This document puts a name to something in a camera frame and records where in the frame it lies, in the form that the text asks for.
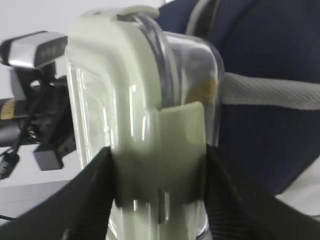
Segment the white wall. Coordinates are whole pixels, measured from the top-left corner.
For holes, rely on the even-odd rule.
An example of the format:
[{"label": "white wall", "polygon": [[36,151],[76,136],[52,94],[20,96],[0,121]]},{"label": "white wall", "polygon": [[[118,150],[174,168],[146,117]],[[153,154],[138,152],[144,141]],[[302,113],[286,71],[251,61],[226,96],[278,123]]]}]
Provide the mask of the white wall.
[{"label": "white wall", "polygon": [[[66,33],[68,26],[80,14],[96,8],[150,5],[159,7],[164,0],[1,0],[0,42],[7,38],[41,30]],[[0,98],[11,98],[8,68],[0,65]],[[63,181],[72,179],[80,171],[77,154],[65,157],[62,170],[39,170],[33,158],[35,146],[24,146],[20,163],[13,175],[0,182],[0,188]]]}]

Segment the gray surface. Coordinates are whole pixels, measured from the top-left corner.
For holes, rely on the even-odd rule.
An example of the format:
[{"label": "gray surface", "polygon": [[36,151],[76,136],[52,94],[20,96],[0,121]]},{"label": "gray surface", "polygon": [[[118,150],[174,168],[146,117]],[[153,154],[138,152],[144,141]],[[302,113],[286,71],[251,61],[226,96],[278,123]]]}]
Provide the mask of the gray surface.
[{"label": "gray surface", "polygon": [[0,215],[16,218],[45,201],[68,181],[0,188]]}]

